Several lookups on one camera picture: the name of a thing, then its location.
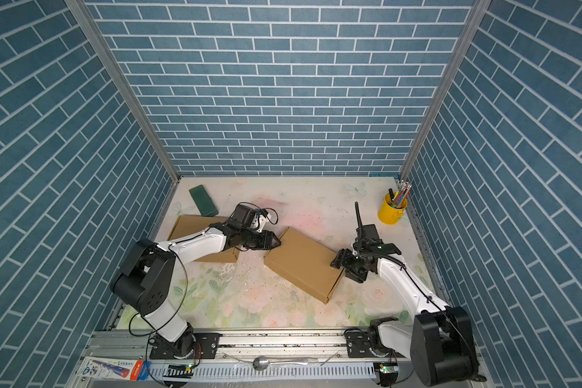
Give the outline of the cardboard box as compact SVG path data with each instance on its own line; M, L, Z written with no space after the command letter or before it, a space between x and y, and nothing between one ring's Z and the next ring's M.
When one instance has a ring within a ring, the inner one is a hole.
M331 266L337 253L290 227L280 240L281 246L265 255L264 264L302 291L328 304L344 277L342 268Z
M183 262L236 263L239 251L230 247L226 249L221 232L210 228L213 224L222 224L225 221L226 218L220 217L179 216L167 239L168 242L174 243L171 250L176 252Z

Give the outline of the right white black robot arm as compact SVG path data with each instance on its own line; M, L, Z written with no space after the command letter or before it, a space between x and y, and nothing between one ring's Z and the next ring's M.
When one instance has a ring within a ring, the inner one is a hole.
M484 383L468 313L451 307L431 291L407 266L401 250L384 243L375 225L360 224L350 249L340 250L331 266L361 284L377 274L399 294L411 316L407 326L398 318L370 323L372 349L379 354L398 352L412 362L427 387L454 381Z

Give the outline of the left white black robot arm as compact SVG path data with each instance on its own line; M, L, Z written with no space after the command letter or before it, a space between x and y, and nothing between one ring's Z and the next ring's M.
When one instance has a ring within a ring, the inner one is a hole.
M194 356L197 345L192 325L171 303L175 268L187 276L188 264L236 247L269 252L281 246L275 233L265 229L276 224L272 218L277 217L275 210L241 202L226 221L211 223L201 231L163 242L142 239L117 270L110 289L136 310L151 327L150 335L170 351L171 357Z

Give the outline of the yellow pen cup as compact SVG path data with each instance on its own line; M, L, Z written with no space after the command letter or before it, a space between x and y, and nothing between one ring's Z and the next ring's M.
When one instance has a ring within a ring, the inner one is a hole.
M386 194L378 211L378 219L386 225L394 225L404 216L406 208L407 199L402 202L400 207L396 207L392 205L391 196Z

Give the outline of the green rectangular sponge block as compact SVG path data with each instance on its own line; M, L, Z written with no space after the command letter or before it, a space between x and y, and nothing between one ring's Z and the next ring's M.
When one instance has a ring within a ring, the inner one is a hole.
M189 194L202 217L212 218L219 214L218 207L204 185L201 184L189 189Z

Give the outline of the pens in cup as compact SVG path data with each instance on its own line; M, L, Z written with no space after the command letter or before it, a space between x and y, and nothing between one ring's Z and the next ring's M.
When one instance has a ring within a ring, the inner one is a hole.
M390 206L393 209L401 209L411 188L412 185L409 182L402 182L398 192L389 189L389 199L391 200Z

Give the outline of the metal spoon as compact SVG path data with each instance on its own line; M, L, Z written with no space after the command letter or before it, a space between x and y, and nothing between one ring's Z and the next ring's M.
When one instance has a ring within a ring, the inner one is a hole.
M239 365L250 366L255 371L265 371L273 366L324 366L330 361L338 360L341 355L337 352L334 355L320 360L315 357L265 357L258 356L248 360L245 358L231 356L223 353L221 359L227 362L234 362Z

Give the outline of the white blue product package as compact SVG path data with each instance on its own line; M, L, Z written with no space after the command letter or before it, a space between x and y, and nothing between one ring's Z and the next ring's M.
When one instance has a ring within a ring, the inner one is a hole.
M76 375L102 380L145 381L150 362L119 360L103 357L86 357Z

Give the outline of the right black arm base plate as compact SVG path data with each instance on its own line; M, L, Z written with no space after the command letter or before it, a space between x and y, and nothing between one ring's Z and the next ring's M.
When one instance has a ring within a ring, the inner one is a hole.
M349 328L343 332L348 358L405 358L402 353L387 349L360 328Z

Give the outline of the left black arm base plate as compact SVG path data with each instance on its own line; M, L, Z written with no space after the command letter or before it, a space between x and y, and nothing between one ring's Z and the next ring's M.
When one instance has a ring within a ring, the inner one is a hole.
M149 357L152 360L209 360L216 357L220 333L183 334L175 342L170 342L160 335L155 335L149 341L151 347Z

